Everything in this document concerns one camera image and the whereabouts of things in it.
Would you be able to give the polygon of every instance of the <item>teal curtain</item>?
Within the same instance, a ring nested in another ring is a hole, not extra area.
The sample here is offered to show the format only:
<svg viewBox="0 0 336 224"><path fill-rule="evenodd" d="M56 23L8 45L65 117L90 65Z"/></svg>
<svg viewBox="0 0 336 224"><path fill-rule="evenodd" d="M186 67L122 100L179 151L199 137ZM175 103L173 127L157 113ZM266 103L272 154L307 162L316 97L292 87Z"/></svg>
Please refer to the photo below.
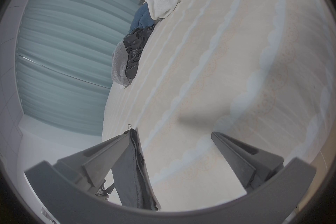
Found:
<svg viewBox="0 0 336 224"><path fill-rule="evenodd" d="M102 135L111 55L139 0L29 0L19 28L16 78L24 113Z"/></svg>

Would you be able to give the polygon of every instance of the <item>bed sheet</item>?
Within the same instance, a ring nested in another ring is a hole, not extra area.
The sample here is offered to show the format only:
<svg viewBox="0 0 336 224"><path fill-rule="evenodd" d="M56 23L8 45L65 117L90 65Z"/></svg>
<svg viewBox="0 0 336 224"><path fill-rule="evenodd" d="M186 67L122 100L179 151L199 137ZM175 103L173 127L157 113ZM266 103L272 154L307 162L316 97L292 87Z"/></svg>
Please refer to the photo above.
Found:
<svg viewBox="0 0 336 224"><path fill-rule="evenodd" d="M162 211L240 197L212 131L311 162L335 118L335 33L324 0L182 0L112 85L103 141L138 131Z"/></svg>

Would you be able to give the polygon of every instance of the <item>curtain fold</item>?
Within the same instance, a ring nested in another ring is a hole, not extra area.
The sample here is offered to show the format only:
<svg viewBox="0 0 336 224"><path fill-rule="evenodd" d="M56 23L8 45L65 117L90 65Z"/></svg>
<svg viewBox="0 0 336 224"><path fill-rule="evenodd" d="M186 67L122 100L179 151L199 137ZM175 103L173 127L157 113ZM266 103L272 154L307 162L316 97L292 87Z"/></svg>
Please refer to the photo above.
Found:
<svg viewBox="0 0 336 224"><path fill-rule="evenodd" d="M102 135L112 85L111 55L139 0L29 0L16 47L25 114L83 134Z"/></svg>

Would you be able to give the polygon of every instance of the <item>pile of clothes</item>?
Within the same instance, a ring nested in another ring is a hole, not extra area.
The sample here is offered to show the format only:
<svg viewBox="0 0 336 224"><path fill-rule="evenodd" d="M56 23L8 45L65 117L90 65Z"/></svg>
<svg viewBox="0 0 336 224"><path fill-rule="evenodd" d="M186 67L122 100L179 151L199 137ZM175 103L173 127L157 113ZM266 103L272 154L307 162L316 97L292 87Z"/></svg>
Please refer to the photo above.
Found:
<svg viewBox="0 0 336 224"><path fill-rule="evenodd" d="M135 78L139 60L155 24L172 13L181 0L145 0L134 15L128 34L112 54L112 80L121 87Z"/></svg>

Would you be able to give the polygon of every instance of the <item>wall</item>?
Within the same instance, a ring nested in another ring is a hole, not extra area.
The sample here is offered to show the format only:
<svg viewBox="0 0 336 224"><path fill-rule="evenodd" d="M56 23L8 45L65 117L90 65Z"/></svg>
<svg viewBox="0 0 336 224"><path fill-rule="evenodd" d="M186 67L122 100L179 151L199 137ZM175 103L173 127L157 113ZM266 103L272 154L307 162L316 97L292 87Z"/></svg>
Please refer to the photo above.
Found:
<svg viewBox="0 0 336 224"><path fill-rule="evenodd" d="M6 171L17 186L16 161L22 133L23 115L15 79L16 37L28 0L11 0L0 22L0 154Z"/></svg>
<svg viewBox="0 0 336 224"><path fill-rule="evenodd" d="M101 137L82 135L58 129L23 115L19 123L23 137L17 157L18 191L29 207L46 223L41 204L23 173L43 160L55 164L58 159L99 144Z"/></svg>

